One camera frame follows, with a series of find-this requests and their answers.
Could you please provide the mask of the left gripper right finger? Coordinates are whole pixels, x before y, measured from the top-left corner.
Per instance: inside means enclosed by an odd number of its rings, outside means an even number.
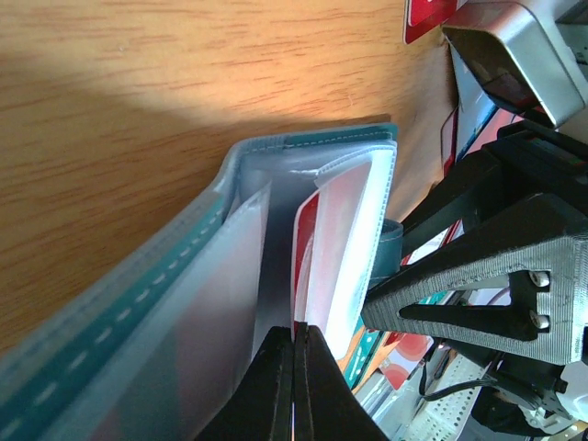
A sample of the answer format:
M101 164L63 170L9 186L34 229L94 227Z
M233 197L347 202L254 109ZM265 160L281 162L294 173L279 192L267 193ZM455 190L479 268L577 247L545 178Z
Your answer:
M321 330L302 322L294 343L293 435L296 440L385 440L359 404Z

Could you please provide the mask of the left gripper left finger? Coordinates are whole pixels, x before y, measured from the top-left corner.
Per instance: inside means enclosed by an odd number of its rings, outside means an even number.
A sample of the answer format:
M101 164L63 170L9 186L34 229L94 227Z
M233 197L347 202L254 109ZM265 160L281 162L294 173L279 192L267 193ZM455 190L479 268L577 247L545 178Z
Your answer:
M290 329L267 333L235 393L198 440L290 440L294 346Z

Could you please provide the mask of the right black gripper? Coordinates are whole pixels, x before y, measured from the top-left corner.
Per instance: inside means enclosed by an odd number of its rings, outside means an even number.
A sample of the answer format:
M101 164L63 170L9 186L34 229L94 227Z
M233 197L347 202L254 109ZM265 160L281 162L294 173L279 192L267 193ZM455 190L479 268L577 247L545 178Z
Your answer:
M559 366L581 360L586 145L525 123L506 127L402 221L401 255L459 220L464 234L369 291L364 324Z

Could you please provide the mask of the teal card holder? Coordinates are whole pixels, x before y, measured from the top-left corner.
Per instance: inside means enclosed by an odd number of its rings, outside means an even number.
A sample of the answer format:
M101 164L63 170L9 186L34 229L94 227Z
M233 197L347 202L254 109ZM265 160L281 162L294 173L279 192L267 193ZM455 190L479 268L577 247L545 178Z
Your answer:
M367 291L390 273L397 136L376 123L234 144L183 211L2 358L1 437L192 439L265 334L294 323L294 220L319 176L373 163L381 208Z

